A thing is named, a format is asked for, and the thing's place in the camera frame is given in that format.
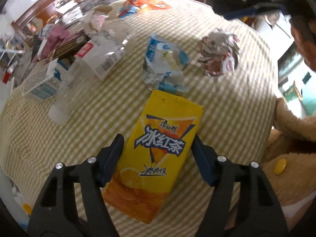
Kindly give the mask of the brown fuzzy sleeve forearm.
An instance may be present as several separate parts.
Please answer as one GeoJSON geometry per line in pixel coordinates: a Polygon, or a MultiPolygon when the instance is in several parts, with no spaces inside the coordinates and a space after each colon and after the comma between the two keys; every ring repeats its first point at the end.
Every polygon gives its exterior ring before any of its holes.
{"type": "Polygon", "coordinates": [[[278,98],[273,127],[262,168],[281,205],[292,205],[315,192],[315,116],[300,119],[278,98]]]}

